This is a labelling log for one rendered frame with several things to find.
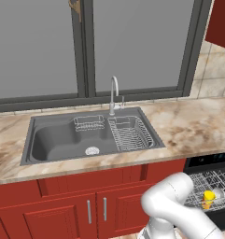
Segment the black dishwasher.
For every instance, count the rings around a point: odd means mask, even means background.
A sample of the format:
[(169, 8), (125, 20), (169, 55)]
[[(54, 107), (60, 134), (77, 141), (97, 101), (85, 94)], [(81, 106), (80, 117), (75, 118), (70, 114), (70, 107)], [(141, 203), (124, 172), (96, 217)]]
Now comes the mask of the black dishwasher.
[[(225, 152), (187, 158), (183, 172), (190, 175), (223, 168), (225, 168)], [(225, 231), (225, 209), (204, 212), (222, 231)]]

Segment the yellow cup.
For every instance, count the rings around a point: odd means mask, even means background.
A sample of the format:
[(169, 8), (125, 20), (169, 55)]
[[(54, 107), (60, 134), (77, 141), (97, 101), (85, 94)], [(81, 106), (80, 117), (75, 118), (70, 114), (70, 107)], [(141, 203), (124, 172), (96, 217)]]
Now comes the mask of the yellow cup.
[(202, 199), (203, 209), (209, 209), (211, 204), (216, 199), (216, 194), (212, 190), (206, 190)]

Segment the clear glass bowl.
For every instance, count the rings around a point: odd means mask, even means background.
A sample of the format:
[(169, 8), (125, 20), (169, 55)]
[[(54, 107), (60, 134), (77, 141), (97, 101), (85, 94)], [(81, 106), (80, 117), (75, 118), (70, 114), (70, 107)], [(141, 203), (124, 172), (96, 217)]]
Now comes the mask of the clear glass bowl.
[(214, 188), (213, 192), (215, 193), (215, 203), (223, 204), (225, 202), (225, 191), (219, 188)]

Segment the silver sink tap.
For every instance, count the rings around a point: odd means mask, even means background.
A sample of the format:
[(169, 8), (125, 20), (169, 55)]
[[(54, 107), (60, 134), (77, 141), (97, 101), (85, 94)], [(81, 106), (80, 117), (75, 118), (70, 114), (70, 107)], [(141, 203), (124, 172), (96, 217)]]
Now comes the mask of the silver sink tap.
[(117, 109), (124, 108), (124, 96), (122, 95), (122, 102), (120, 105), (115, 105), (114, 96), (119, 96), (119, 83), (115, 76), (111, 78), (111, 94), (110, 94), (110, 104), (109, 104), (109, 115), (114, 116)]

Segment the grey kitchen sink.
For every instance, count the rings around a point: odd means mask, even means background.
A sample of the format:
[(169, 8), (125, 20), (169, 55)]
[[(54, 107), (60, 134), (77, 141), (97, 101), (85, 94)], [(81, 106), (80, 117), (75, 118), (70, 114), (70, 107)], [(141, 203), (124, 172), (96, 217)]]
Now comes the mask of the grey kitchen sink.
[[(104, 129), (76, 131), (74, 118), (96, 115), (104, 117)], [(108, 118), (125, 116), (136, 116), (144, 122), (155, 141), (154, 147), (146, 149), (164, 146), (147, 116), (139, 107), (117, 109), (114, 116), (109, 115), (109, 110), (37, 116), (30, 119), (21, 164), (30, 165), (130, 152), (118, 150), (107, 121)]]

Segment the red false drawer front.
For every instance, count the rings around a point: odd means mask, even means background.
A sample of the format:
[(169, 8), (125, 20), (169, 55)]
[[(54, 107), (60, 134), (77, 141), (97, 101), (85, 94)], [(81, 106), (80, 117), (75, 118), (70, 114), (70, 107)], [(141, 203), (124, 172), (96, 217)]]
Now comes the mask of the red false drawer front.
[(54, 196), (84, 190), (103, 189), (143, 182), (147, 176), (146, 165), (135, 165), (82, 174), (38, 179), (41, 195)]

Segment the grey framed window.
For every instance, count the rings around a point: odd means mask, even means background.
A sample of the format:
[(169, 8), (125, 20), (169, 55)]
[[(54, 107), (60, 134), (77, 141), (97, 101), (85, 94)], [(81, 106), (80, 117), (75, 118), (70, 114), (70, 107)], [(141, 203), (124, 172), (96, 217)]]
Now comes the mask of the grey framed window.
[(0, 112), (185, 97), (212, 0), (0, 0)]

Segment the red wall cupboard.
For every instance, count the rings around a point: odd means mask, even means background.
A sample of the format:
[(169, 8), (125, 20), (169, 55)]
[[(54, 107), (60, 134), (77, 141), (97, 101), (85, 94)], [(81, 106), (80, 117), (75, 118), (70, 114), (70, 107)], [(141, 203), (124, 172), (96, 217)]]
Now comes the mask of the red wall cupboard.
[(225, 0), (215, 0), (205, 40), (225, 48)]

